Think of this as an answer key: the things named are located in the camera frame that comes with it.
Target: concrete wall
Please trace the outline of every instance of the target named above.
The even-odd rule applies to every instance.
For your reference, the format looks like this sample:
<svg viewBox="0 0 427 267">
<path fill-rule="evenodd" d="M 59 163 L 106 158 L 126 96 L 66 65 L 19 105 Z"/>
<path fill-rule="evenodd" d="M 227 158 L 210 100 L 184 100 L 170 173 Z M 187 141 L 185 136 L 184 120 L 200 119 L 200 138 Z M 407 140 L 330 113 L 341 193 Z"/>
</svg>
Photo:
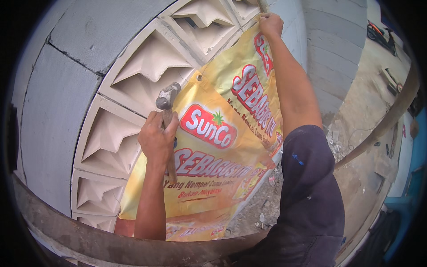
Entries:
<svg viewBox="0 0 427 267">
<path fill-rule="evenodd" d="M 81 124 L 103 75 L 128 42 L 173 0 L 59 0 L 24 49 L 12 103 L 18 107 L 16 174 L 71 216 L 70 178 Z"/>
<path fill-rule="evenodd" d="M 307 34 L 301 0 L 266 0 L 270 12 L 283 20 L 282 39 L 296 61 L 307 71 Z"/>
<path fill-rule="evenodd" d="M 367 25 L 366 0 L 302 0 L 307 74 L 324 126 L 338 112 L 356 76 Z"/>
</svg>

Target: yellow banner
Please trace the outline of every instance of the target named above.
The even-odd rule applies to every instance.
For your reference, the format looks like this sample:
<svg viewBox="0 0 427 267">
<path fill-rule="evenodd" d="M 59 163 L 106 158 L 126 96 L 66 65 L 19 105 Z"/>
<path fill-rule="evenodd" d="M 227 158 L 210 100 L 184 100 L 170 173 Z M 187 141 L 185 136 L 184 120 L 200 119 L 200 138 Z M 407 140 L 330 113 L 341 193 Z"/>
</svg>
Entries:
<svg viewBox="0 0 427 267">
<path fill-rule="evenodd" d="M 201 72 L 273 157 L 283 142 L 283 119 L 269 44 L 259 24 Z"/>
<path fill-rule="evenodd" d="M 256 24 L 196 71 L 177 96 L 178 183 L 164 177 L 167 240 L 202 241 L 224 235 L 240 202 L 268 169 L 283 139 L 268 43 Z M 142 153 L 120 202 L 120 219 L 134 220 L 145 177 Z"/>
</svg>

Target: dirt ground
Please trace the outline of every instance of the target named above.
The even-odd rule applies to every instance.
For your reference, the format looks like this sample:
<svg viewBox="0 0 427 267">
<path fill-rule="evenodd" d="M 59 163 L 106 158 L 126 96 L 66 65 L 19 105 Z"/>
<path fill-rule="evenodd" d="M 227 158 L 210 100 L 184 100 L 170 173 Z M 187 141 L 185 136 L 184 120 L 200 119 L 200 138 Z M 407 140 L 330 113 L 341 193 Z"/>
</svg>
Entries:
<svg viewBox="0 0 427 267">
<path fill-rule="evenodd" d="M 360 144 L 393 104 L 395 97 L 387 90 L 386 83 L 380 76 L 380 70 L 382 67 L 392 68 L 396 78 L 404 84 L 410 62 L 402 50 L 398 50 L 398 55 L 399 57 L 394 57 L 378 43 L 366 39 L 356 79 L 339 112 L 332 120 L 327 134 L 327 140 L 336 161 Z M 372 147 L 334 172 L 342 193 L 346 216 L 344 232 L 346 242 L 339 254 L 341 257 L 349 253 L 348 251 L 343 253 L 345 248 L 348 247 L 351 251 L 352 247 L 360 241 L 358 240 L 360 236 L 367 231 L 366 225 L 371 224 L 368 221 L 371 220 L 371 214 L 379 211 L 390 184 L 394 181 L 398 168 L 399 150 L 387 161 L 387 168 L 390 169 L 387 177 L 375 172 L 378 161 L 388 157 L 386 145 L 390 149 L 393 131 L 394 129 L 388 131 L 380 139 L 379 147 Z M 280 165 L 271 176 L 275 177 L 274 186 L 271 186 L 267 179 L 265 180 L 248 205 L 229 223 L 225 238 L 262 231 L 261 213 L 265 217 L 264 229 L 276 223 L 283 184 Z"/>
<path fill-rule="evenodd" d="M 269 229 L 277 223 L 283 185 L 280 163 L 270 173 L 270 177 L 275 178 L 274 182 L 271 182 L 273 185 L 265 179 L 260 189 L 249 200 L 248 205 L 228 224 L 224 238 L 254 234 Z M 264 215 L 264 224 L 260 221 L 261 213 Z"/>
</svg>

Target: red logo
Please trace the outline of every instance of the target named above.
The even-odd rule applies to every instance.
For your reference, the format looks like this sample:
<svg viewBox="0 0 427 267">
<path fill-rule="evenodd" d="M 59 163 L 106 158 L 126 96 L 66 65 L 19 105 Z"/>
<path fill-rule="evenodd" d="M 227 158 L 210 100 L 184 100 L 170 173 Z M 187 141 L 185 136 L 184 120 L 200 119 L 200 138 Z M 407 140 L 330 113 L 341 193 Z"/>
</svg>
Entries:
<svg viewBox="0 0 427 267">
<path fill-rule="evenodd" d="M 279 132 L 276 132 L 276 136 L 277 136 L 277 141 L 279 142 L 279 144 L 281 144 L 283 141 L 282 135 Z"/>
<path fill-rule="evenodd" d="M 258 33 L 254 38 L 255 48 L 260 54 L 261 59 L 264 62 L 264 69 L 266 71 L 267 77 L 270 75 L 271 70 L 273 69 L 273 61 L 267 53 L 267 44 L 265 42 L 265 37 L 262 33 Z"/>
<path fill-rule="evenodd" d="M 224 226 L 220 227 L 220 228 L 216 228 L 215 230 L 213 230 L 212 233 L 211 233 L 211 235 L 215 235 L 215 234 L 221 232 L 222 230 L 224 230 Z"/>
<path fill-rule="evenodd" d="M 222 119 L 221 111 L 212 114 L 200 105 L 193 104 L 179 124 L 181 128 L 219 149 L 230 147 L 237 137 L 237 130 Z"/>
</svg>

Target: white wall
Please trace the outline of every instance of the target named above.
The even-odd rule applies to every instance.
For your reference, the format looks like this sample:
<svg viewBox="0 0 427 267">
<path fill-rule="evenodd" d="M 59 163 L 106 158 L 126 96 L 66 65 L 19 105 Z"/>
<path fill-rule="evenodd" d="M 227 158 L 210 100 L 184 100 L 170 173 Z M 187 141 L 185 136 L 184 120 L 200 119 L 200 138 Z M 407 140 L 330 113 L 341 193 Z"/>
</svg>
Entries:
<svg viewBox="0 0 427 267">
<path fill-rule="evenodd" d="M 267 0 L 269 11 L 284 24 L 282 39 L 293 57 L 307 71 L 307 34 L 301 0 Z"/>
<path fill-rule="evenodd" d="M 356 76 L 367 25 L 366 0 L 302 0 L 307 74 L 329 126 Z"/>
</svg>

